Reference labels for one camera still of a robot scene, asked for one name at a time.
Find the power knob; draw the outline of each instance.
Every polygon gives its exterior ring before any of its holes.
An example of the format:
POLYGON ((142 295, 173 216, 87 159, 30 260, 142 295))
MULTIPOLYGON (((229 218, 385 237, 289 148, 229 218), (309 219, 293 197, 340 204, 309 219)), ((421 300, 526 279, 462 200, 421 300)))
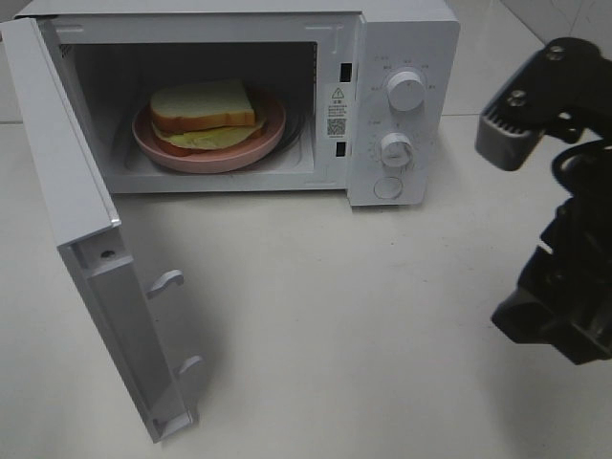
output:
POLYGON ((425 82, 416 70, 401 70, 387 81, 386 93, 393 108, 408 112, 425 99, 425 82))
POLYGON ((381 140, 381 161, 387 167, 404 167, 412 161, 412 144, 399 132, 387 134, 381 140))

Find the microwave door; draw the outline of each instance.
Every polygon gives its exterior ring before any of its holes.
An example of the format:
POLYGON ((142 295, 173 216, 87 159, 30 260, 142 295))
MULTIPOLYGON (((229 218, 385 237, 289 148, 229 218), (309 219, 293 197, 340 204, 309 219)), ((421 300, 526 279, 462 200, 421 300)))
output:
POLYGON ((148 289, 121 236, 121 221, 61 83, 42 24, 0 26, 57 249, 154 442, 192 424, 181 375, 170 368, 148 300, 182 283, 168 272, 148 289))

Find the plate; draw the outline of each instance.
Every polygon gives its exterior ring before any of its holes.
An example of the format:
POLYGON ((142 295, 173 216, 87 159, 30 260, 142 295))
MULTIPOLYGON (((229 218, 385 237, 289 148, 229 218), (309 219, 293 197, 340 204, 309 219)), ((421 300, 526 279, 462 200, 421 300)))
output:
POLYGON ((249 91, 250 98, 256 100, 266 114, 263 133, 256 139, 246 139, 230 148, 209 150, 189 156, 177 157, 165 153, 154 141, 151 128, 149 106, 146 105, 136 115, 132 123, 134 138, 142 152, 154 163, 169 169, 192 174, 218 174, 236 170, 261 160, 280 142, 287 115, 282 103, 270 93, 249 91))

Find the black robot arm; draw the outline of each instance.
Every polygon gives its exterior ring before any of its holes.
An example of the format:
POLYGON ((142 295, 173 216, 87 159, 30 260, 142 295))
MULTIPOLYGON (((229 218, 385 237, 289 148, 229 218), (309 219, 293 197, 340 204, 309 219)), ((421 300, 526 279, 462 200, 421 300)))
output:
POLYGON ((612 61, 593 44, 559 38, 536 53, 485 108, 476 149, 520 168, 544 135, 577 142, 553 173, 572 197, 542 233, 493 323, 515 342, 548 342, 573 363, 612 358, 612 61))

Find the warning label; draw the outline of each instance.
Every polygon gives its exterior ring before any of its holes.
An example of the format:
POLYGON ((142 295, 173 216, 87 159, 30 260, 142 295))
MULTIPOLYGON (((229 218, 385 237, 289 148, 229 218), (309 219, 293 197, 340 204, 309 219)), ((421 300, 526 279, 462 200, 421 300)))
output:
POLYGON ((328 84, 326 86, 328 94, 327 105, 325 107, 325 136, 328 139, 345 141, 348 138, 348 126, 351 119, 352 88, 350 83, 328 84))

